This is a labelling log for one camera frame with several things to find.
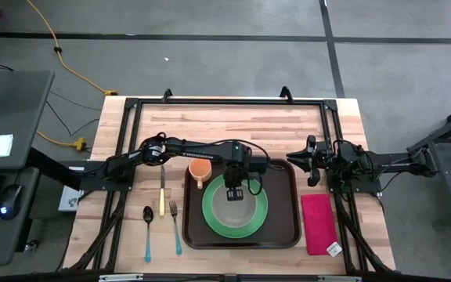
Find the orange cup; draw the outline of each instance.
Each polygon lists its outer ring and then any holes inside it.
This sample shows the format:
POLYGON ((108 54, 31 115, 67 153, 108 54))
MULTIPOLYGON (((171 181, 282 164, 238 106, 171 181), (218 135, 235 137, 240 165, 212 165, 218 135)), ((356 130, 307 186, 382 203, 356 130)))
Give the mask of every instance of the orange cup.
POLYGON ((197 189, 203 189, 203 182, 211 177, 211 162, 205 159, 192 159, 189 163, 189 172, 197 181, 197 189))

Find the pink napkin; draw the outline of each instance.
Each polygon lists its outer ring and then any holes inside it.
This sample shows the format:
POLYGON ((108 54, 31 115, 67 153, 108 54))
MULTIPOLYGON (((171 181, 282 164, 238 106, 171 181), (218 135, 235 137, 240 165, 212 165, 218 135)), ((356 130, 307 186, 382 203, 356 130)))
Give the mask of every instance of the pink napkin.
POLYGON ((307 252, 310 255, 328 255, 327 248, 337 242, 330 195, 304 195, 301 203, 307 252))

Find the spoon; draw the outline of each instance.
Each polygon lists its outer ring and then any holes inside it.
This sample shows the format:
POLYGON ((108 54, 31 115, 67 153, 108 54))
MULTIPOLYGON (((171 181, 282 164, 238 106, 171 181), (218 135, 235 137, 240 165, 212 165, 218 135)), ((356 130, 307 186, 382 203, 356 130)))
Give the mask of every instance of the spoon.
POLYGON ((150 262, 149 224, 154 218, 153 209, 150 206, 144 208, 143 218, 147 222, 146 262, 150 262))

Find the green plate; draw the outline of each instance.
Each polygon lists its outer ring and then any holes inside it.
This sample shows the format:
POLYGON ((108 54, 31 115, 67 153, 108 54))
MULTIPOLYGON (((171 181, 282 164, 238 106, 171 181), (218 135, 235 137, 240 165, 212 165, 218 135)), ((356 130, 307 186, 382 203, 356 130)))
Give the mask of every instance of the green plate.
MULTIPOLYGON (((250 188, 257 192, 260 183, 250 180, 250 188)), ((255 233, 265 221, 268 202, 265 191, 253 196, 247 181, 239 187, 243 190, 242 201, 227 201, 224 177, 215 178, 208 184, 203 195, 203 215, 208 225, 219 235, 239 239, 255 233)))

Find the black desk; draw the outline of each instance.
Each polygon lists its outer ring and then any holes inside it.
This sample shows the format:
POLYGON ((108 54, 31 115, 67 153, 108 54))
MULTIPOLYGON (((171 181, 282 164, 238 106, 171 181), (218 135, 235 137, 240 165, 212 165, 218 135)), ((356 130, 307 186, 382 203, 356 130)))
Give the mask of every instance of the black desk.
POLYGON ((0 135, 13 134, 0 169, 23 168, 52 85, 50 71, 0 71, 0 135))
MULTIPOLYGON (((5 180, 0 183, 0 189, 2 189, 13 184, 18 173, 10 172, 0 175, 5 176, 5 180)), ((34 189, 39 181, 39 175, 39 170, 36 168, 25 168, 21 171, 17 182, 23 185, 22 196, 20 197, 20 212, 12 220, 0 218, 0 266, 9 264, 13 253, 17 248, 23 247, 27 240, 28 228, 24 228, 24 226, 31 224, 28 218, 29 206, 34 196, 34 189)))

